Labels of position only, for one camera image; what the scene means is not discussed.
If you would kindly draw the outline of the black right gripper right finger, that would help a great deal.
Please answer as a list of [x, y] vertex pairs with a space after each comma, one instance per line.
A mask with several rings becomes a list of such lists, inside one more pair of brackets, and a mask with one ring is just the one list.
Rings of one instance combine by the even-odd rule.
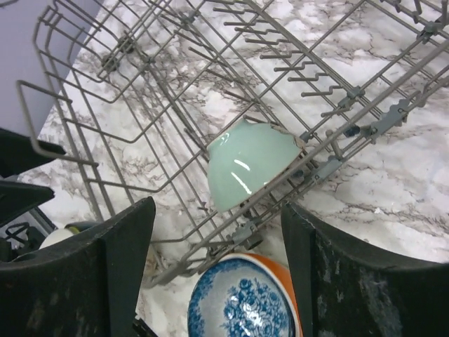
[[281, 210], [304, 336], [447, 336], [448, 264], [381, 249], [298, 206]]

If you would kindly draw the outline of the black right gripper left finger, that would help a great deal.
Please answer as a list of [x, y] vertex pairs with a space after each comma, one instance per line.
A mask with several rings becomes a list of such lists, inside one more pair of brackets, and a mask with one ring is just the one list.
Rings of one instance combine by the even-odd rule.
[[152, 197], [47, 248], [1, 264], [2, 336], [139, 336], [135, 310]]

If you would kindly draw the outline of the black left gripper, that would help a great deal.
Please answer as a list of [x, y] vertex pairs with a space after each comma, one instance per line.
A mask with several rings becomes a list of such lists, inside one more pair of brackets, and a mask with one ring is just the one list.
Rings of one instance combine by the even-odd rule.
[[[53, 160], [35, 152], [28, 137], [6, 129], [1, 129], [0, 146], [2, 178], [20, 175]], [[1, 262], [36, 251], [57, 230], [37, 207], [54, 196], [49, 187], [1, 181]]]

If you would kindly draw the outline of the blue floral orange bowl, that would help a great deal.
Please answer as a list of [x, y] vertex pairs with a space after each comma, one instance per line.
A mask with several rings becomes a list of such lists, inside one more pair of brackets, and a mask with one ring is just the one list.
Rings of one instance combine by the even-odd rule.
[[187, 310], [189, 336], [301, 336], [292, 289], [260, 259], [232, 253], [196, 283]]

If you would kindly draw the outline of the mint green ceramic bowl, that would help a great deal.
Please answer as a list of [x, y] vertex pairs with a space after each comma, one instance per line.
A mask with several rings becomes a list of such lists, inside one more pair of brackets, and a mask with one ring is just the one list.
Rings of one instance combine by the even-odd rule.
[[305, 141], [273, 123], [240, 119], [207, 146], [208, 187], [223, 213], [264, 189], [299, 158]]

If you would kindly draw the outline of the grey wire dish rack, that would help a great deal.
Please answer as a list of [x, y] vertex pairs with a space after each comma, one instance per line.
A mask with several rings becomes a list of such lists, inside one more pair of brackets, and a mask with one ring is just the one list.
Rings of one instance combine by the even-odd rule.
[[[405, 255], [448, 260], [447, 1], [53, 1], [34, 30], [64, 147], [21, 181], [55, 224], [153, 196], [151, 285], [274, 246], [281, 205]], [[235, 122], [304, 141], [286, 172], [219, 211], [207, 148]]]

